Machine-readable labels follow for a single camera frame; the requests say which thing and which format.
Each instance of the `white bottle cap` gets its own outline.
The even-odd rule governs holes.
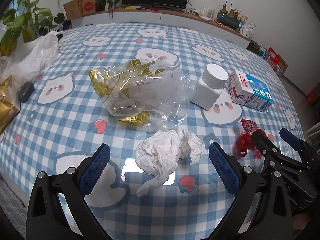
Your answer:
[[[202,73],[203,81],[214,89],[223,88],[228,78],[228,73],[222,67],[213,63],[208,64]]]

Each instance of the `blue gripper pad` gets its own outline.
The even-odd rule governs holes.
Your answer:
[[[286,128],[282,128],[279,132],[279,135],[295,151],[298,152],[302,149],[300,140],[297,137],[295,137],[291,132],[289,132]]]
[[[107,166],[110,160],[109,146],[106,144],[102,144],[92,157],[85,158],[83,162],[86,159],[92,160],[88,165],[88,168],[84,171],[83,175],[80,178],[79,193],[83,198],[84,196],[91,194],[103,170]]]
[[[240,163],[234,157],[227,155],[217,142],[210,144],[209,158],[227,191],[237,197],[240,192],[241,175],[234,170],[233,166],[242,168]]]

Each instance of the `milk carton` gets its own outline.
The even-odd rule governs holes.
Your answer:
[[[272,97],[266,84],[249,74],[234,71],[234,76],[228,79],[232,101],[264,112],[272,105]]]

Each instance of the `white plastic bottle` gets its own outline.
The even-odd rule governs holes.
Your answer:
[[[196,84],[191,102],[209,110],[221,95],[228,77],[228,73],[219,65],[208,64]]]

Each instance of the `gold foil wrapper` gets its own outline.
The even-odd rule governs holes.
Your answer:
[[[20,111],[18,90],[13,83],[13,77],[10,76],[0,84],[0,132]]]
[[[150,119],[150,113],[149,111],[142,111],[140,114],[128,117],[128,118],[119,118],[118,120],[121,122],[125,122],[134,126],[140,125],[145,123]]]
[[[127,98],[128,101],[131,100],[128,92],[130,85],[140,81],[143,76],[154,77],[164,71],[163,68],[159,68],[154,73],[151,72],[149,68],[154,64],[154,61],[142,64],[141,60],[135,59],[128,62],[126,65],[120,65],[120,67],[116,66],[113,68],[90,70],[89,77],[94,90],[97,92],[99,98],[103,101],[107,108],[110,105],[122,106],[121,100],[123,100],[123,98]],[[140,113],[137,114],[137,109],[132,107],[132,105],[123,107],[123,109],[126,110],[126,114],[124,116],[117,116],[118,120],[137,126],[150,119],[149,111],[142,109]],[[132,108],[132,113],[127,111],[127,109],[130,108]]]

